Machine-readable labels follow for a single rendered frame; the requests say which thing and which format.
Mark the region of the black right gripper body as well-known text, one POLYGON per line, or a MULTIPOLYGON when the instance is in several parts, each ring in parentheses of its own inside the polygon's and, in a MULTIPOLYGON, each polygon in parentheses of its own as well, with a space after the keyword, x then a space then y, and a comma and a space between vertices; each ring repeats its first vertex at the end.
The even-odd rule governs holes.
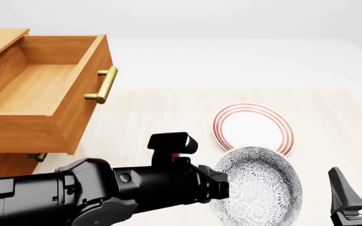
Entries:
POLYGON ((336 209, 332 212, 333 226, 362 226, 362 214, 359 210, 336 209))

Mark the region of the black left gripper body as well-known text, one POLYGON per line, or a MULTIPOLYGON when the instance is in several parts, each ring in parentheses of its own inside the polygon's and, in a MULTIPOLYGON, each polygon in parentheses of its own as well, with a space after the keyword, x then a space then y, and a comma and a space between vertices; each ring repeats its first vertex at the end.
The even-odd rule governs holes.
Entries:
POLYGON ((227 173, 214 171, 206 165, 198 165, 199 176, 198 203, 209 203, 211 200, 229 198, 229 182, 227 173))

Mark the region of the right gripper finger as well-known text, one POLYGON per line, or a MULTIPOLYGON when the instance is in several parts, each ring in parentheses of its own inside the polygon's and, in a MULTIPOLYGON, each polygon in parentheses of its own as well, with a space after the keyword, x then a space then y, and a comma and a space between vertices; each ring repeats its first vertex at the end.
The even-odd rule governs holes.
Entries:
POLYGON ((331 186, 331 213, 362 210, 362 199, 353 190, 342 171, 333 167, 328 171, 331 186))

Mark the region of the black and white patterned bowl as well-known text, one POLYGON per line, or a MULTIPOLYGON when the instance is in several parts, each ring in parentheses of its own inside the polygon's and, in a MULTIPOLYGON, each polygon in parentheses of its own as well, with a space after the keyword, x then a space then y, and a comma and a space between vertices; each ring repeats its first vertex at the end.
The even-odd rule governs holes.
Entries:
POLYGON ((222 226, 293 226, 302 208, 302 185, 278 152, 258 147, 230 150, 216 164, 226 173, 229 198, 211 201, 222 226))

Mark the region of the open wooden drawer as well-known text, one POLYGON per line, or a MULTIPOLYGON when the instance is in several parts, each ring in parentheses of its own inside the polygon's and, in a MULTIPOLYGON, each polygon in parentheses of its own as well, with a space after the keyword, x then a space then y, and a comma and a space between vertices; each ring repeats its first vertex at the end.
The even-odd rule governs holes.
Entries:
POLYGON ((0 53, 0 153, 74 154, 112 67, 106 35, 26 35, 0 53))

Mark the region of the closed wooden drawer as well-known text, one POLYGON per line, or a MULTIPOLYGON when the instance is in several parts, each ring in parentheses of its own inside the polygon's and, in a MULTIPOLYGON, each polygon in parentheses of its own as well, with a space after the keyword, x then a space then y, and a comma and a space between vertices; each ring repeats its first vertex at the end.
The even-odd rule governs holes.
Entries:
POLYGON ((27 154, 0 153, 0 177, 31 175, 37 164, 27 154))

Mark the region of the white plate with red rings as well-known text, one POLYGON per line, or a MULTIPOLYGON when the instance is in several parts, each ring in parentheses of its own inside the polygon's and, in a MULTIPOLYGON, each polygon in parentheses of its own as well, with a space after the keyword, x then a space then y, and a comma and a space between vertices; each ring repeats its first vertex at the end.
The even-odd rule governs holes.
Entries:
POLYGON ((255 146, 289 156, 295 145, 288 120, 275 110, 254 103, 235 103, 219 110, 212 122, 212 135, 225 151, 255 146))

